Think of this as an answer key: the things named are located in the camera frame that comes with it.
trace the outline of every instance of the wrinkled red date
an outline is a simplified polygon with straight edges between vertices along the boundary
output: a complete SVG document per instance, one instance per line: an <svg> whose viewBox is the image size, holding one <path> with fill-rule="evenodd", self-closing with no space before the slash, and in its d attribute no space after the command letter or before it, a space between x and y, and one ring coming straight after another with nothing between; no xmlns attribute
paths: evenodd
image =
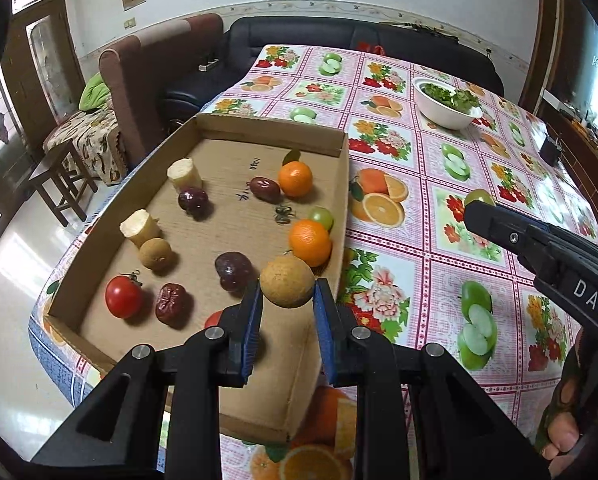
<svg viewBox="0 0 598 480"><path fill-rule="evenodd" d="M178 283L166 283L159 291L154 313L160 322L167 324L185 309L186 303L186 289Z"/></svg>

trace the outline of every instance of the brown sofa armrest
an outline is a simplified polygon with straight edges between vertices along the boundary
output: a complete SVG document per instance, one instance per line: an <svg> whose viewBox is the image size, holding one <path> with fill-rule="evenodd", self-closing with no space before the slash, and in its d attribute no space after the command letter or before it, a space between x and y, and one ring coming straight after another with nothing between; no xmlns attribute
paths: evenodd
<svg viewBox="0 0 598 480"><path fill-rule="evenodd" d="M157 23L113 43L99 57L128 164L135 167L166 136L156 100L168 82L197 70L223 34L218 14Z"/></svg>

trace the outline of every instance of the red tomato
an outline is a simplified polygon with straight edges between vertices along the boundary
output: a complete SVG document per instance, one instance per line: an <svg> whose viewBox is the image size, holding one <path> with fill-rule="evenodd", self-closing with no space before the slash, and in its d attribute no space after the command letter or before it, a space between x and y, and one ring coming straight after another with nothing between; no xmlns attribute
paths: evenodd
<svg viewBox="0 0 598 480"><path fill-rule="evenodd" d="M208 328L209 326L215 326L219 324L219 318L221 317L221 313L223 310L217 310L214 314L210 314L208 319L205 320L204 328Z"/></svg>
<svg viewBox="0 0 598 480"><path fill-rule="evenodd" d="M137 280L115 276L106 286L106 305L110 314L127 319L136 314L143 303L143 293Z"/></svg>

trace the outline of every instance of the cardboard box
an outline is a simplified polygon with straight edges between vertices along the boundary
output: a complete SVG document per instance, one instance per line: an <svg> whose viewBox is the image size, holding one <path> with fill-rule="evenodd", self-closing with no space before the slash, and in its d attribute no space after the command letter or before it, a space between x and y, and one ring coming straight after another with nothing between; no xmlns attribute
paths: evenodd
<svg viewBox="0 0 598 480"><path fill-rule="evenodd" d="M247 183L255 176L276 180L293 148L301 150L301 160L311 167L314 189L287 203L298 218L317 204L335 218L332 255L321 274L335 296L347 213L346 134L291 121L201 114L165 140L108 205L62 280L47 322L104 373L137 344L157 350L183 344L210 314L239 302L219 285L214 265L219 254L240 251L260 271L287 251L290 225L276 224L275 206L253 197ZM214 206L205 221L197 222L179 208L177 192L167 180L170 164L184 156L195 161ZM137 248L119 231L119 224L142 208L159 219L163 237L178 254L176 267L165 276L142 267ZM135 269L141 270L149 304L136 319L117 319L104 301L106 285ZM165 283L180 283L194 299L181 330L154 315L154 297ZM251 442L282 443L300 427L321 369L312 302L286 310L265 300L261 337L263 351L247 386L220 391L221 432Z"/></svg>

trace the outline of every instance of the screw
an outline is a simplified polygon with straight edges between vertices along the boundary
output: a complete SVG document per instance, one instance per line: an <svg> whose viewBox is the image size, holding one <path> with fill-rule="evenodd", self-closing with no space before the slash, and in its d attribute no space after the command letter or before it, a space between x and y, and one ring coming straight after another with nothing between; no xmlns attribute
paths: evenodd
<svg viewBox="0 0 598 480"><path fill-rule="evenodd" d="M150 355L150 347L148 345L137 345L132 349L132 357L135 359L143 359Z"/></svg>
<svg viewBox="0 0 598 480"><path fill-rule="evenodd" d="M441 357L444 354L444 347L439 343L429 343L426 345L426 354L430 357Z"/></svg>
<svg viewBox="0 0 598 480"><path fill-rule="evenodd" d="M365 326L356 326L350 333L355 339L368 339L370 337L370 330Z"/></svg>
<svg viewBox="0 0 598 480"><path fill-rule="evenodd" d="M223 331L223 328L221 328L220 326L212 326L205 331L205 336L208 339L218 339L222 337L224 333L225 332Z"/></svg>

